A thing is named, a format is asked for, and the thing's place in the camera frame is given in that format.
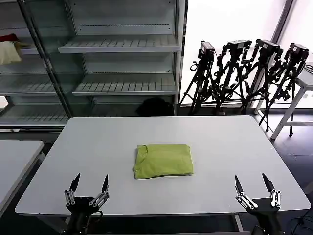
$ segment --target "white shelf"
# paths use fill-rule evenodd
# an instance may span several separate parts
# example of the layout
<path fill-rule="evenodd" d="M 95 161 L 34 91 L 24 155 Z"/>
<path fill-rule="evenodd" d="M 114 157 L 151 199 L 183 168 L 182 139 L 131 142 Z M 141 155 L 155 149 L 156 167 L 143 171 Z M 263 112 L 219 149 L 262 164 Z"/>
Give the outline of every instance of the white shelf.
<path fill-rule="evenodd" d="M 68 92 L 72 86 L 62 86 Z M 2 96 L 56 96 L 47 74 L 0 76 Z"/>
<path fill-rule="evenodd" d="M 16 105 L 5 108 L 0 114 L 0 124 L 65 125 L 68 118 L 61 105 Z"/>
<path fill-rule="evenodd" d="M 0 3 L 16 2 L 16 0 L 0 0 Z"/>
<path fill-rule="evenodd" d="M 60 53 L 175 52 L 173 35 L 78 36 L 59 48 Z"/>
<path fill-rule="evenodd" d="M 174 77 L 161 74 L 89 74 L 73 95 L 172 95 Z"/>
<path fill-rule="evenodd" d="M 21 49 L 18 49 L 18 51 L 22 55 L 38 55 L 39 54 L 34 43 L 31 44 L 29 47 L 23 47 Z"/>

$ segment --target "stool leg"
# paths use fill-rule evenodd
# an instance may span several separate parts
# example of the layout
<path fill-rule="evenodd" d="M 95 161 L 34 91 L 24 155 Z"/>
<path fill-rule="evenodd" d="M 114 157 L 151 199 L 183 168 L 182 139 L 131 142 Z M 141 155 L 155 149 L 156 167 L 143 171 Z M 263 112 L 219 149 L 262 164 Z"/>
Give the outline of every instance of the stool leg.
<path fill-rule="evenodd" d="M 291 102 L 291 105 L 289 106 L 289 108 L 285 111 L 283 118 L 280 120 L 278 126 L 276 127 L 275 131 L 273 132 L 272 136 L 270 137 L 272 140 L 276 139 L 276 137 L 278 136 L 280 131 L 283 129 L 284 125 L 286 124 L 289 117 L 291 116 L 291 114 L 295 110 L 297 104 L 299 103 L 299 101 L 303 97 L 306 90 L 307 89 L 304 87 L 300 88 L 299 92 L 295 96 L 294 100 Z"/>
<path fill-rule="evenodd" d="M 295 89 L 295 83 L 293 83 L 293 85 L 292 85 L 291 102 L 292 102 L 293 99 L 294 99 L 294 89 Z M 290 121 L 293 121 L 293 113 L 291 114 Z M 292 126 L 290 126 L 289 137 L 291 137 L 292 134 L 293 134 L 293 133 L 292 133 Z"/>

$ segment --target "folded garment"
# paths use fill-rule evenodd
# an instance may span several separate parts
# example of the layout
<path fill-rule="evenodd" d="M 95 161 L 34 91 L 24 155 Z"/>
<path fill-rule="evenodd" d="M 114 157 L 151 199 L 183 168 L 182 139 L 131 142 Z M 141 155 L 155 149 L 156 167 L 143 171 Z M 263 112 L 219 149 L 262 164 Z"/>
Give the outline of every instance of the folded garment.
<path fill-rule="evenodd" d="M 0 42 L 15 42 L 17 40 L 18 40 L 18 37 L 14 33 L 0 36 Z"/>
<path fill-rule="evenodd" d="M 0 65 L 20 61 L 22 59 L 16 51 L 14 42 L 0 42 Z"/>
<path fill-rule="evenodd" d="M 193 173 L 190 148 L 185 144 L 139 145 L 134 176 L 148 179 L 156 176 Z"/>

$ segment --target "beige cloth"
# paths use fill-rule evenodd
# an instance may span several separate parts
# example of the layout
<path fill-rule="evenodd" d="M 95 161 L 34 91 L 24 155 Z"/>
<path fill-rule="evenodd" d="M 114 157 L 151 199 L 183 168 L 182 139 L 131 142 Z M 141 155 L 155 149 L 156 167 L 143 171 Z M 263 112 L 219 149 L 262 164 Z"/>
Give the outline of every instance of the beige cloth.
<path fill-rule="evenodd" d="M 22 61 L 14 42 L 0 42 L 0 65 Z"/>

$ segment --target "floor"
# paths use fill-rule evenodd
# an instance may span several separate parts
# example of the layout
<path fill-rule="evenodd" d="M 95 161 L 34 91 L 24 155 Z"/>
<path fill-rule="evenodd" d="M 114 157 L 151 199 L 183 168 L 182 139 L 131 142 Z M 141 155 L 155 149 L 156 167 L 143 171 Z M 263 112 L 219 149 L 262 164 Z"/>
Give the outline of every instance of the floor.
<path fill-rule="evenodd" d="M 282 115 L 270 115 L 270 127 L 275 128 Z M 313 115 L 296 115 L 294 120 L 313 120 Z M 289 137 L 289 128 L 284 127 L 281 134 L 273 142 L 274 147 L 294 175 L 295 179 L 313 202 L 313 126 L 294 127 L 293 137 Z M 51 145 L 45 146 L 47 153 Z M 32 234 L 56 235 L 51 228 L 31 216 L 19 216 L 14 212 L 21 193 L 18 194 L 3 217 L 0 219 L 1 234 Z M 279 214 L 279 220 L 286 234 L 291 234 L 298 220 L 305 211 L 288 211 Z M 313 234 L 313 211 L 308 215 L 312 222 L 307 220 L 297 227 L 298 235 Z M 245 214 L 240 216 L 244 230 L 251 230 L 257 221 L 254 217 Z M 114 218 L 105 217 L 97 223 L 92 231 L 101 231 L 108 234 L 151 234 L 151 233 L 203 233 L 234 231 L 235 223 L 231 216 L 186 216 L 186 217 L 158 217 L 158 218 Z"/>

